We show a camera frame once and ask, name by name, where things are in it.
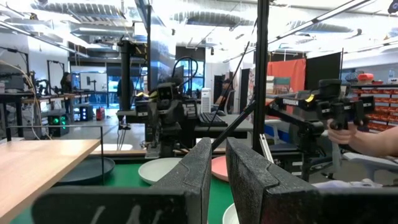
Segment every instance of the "pink plate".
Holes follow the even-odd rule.
[[[220,156],[211,160],[211,173],[215,177],[228,182],[228,172],[226,170],[225,156]]]

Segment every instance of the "keyboard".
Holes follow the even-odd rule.
[[[200,126],[209,127],[213,117],[214,117],[214,115],[211,113],[201,113],[199,115]],[[225,123],[225,121],[223,121],[218,115],[216,115],[211,126],[212,127],[228,127],[228,124]]]

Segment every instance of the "green table surface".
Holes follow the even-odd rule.
[[[106,180],[107,186],[113,187],[149,187],[138,175],[138,168],[142,164],[117,164]],[[225,210],[233,203],[231,189],[227,182],[211,177],[209,224],[222,224]],[[25,209],[11,224],[33,223],[30,208]]]

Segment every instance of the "human hand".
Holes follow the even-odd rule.
[[[355,136],[357,130],[357,125],[354,123],[348,123],[348,129],[334,130],[330,128],[330,123],[332,119],[328,120],[328,137],[332,142],[337,144],[349,144],[351,139]]]

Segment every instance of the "orange curtain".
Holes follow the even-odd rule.
[[[267,73],[276,78],[290,78],[290,87],[293,92],[304,90],[305,59],[269,62]]]

